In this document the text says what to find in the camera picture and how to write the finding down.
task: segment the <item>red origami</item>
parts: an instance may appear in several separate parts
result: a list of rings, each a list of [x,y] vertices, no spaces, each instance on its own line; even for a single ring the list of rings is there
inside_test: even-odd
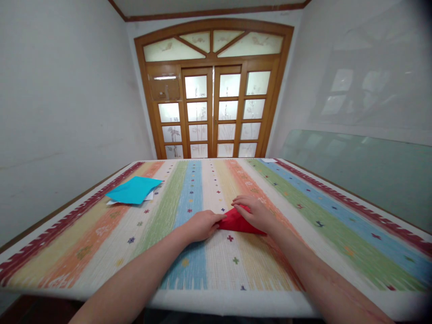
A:
[[[249,207],[246,207],[246,206],[242,206],[242,207],[246,211],[250,212]],[[260,231],[259,229],[256,229],[252,225],[250,225],[248,223],[248,221],[245,220],[243,218],[243,216],[235,208],[226,212],[225,215],[227,215],[228,217],[219,222],[219,229],[220,230],[232,230],[232,231],[236,231],[236,232],[245,232],[245,233],[267,235],[266,233]]]

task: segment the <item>blue paper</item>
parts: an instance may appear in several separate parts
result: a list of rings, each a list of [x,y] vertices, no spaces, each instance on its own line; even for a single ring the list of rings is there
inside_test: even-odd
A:
[[[107,196],[119,203],[141,204],[147,195],[162,183],[161,180],[133,177],[107,193]]]

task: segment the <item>white wall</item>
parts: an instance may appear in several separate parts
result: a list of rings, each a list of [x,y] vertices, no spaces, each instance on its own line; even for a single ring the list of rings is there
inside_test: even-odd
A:
[[[143,106],[143,110],[145,113],[145,120],[148,130],[148,136],[150,138],[151,146],[152,146],[152,152],[153,157],[156,158],[156,150],[154,147],[154,141],[153,141],[153,134],[151,131],[151,126],[149,122],[149,113],[147,111],[147,104],[145,102],[145,96],[144,96],[144,89],[143,89],[143,83],[141,80],[141,74],[140,74],[140,67],[138,65],[138,59],[136,56],[136,49],[135,49],[135,43],[134,38],[148,34],[150,32],[156,31],[158,29],[166,28],[169,26],[178,25],[181,23],[187,23],[194,20],[200,20],[200,19],[211,19],[211,18],[243,18],[243,19],[255,19],[255,20],[262,20],[272,23],[280,23],[285,25],[294,26],[294,34],[291,41],[291,47],[288,54],[288,61],[287,66],[285,68],[285,72],[283,75],[282,85],[281,85],[281,91],[279,93],[279,101],[278,105],[276,107],[276,113],[274,116],[274,120],[276,121],[278,119],[278,114],[280,112],[280,109],[282,107],[281,105],[281,98],[284,96],[284,91],[287,88],[287,78],[288,78],[288,71],[290,69],[291,60],[293,51],[295,48],[296,40],[297,40],[297,34],[298,34],[298,27],[300,26],[300,21],[302,18],[302,12],[303,10],[291,10],[291,11],[275,11],[275,12],[263,12],[263,13],[245,13],[245,14],[232,14],[232,15],[223,15],[223,16],[210,16],[210,17],[194,17],[194,18],[182,18],[182,19],[168,19],[168,20],[156,20],[156,21],[147,21],[147,22],[128,22],[127,23],[127,33],[129,36],[129,44],[130,44],[130,50],[132,52],[134,67],[135,67],[135,74],[137,78],[137,82],[139,85],[139,93],[141,95],[141,103]],[[274,127],[272,128],[271,134],[270,134],[270,140],[269,140],[269,147],[272,143],[272,139],[274,136]]]
[[[126,25],[106,0],[0,2],[0,246],[151,159]]]
[[[271,156],[293,129],[432,145],[432,46],[412,3],[309,3]]]

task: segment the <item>forearm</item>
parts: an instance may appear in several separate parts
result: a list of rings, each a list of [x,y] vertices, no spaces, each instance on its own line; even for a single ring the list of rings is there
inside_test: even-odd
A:
[[[70,323],[131,323],[189,243],[184,229],[175,229],[111,277]]]
[[[275,223],[269,235],[288,258],[309,297],[328,323],[393,323],[289,229]]]

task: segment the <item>striped tablecloth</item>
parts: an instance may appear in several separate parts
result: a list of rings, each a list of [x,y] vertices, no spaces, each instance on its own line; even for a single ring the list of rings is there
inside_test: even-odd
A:
[[[134,176],[164,182],[152,201],[108,206],[105,194]],[[194,213],[224,213],[239,194],[262,201],[393,319],[418,314],[431,284],[431,236],[281,159],[134,162],[1,254],[1,289],[85,300]],[[150,305],[318,316],[270,237],[225,230],[184,250]]]

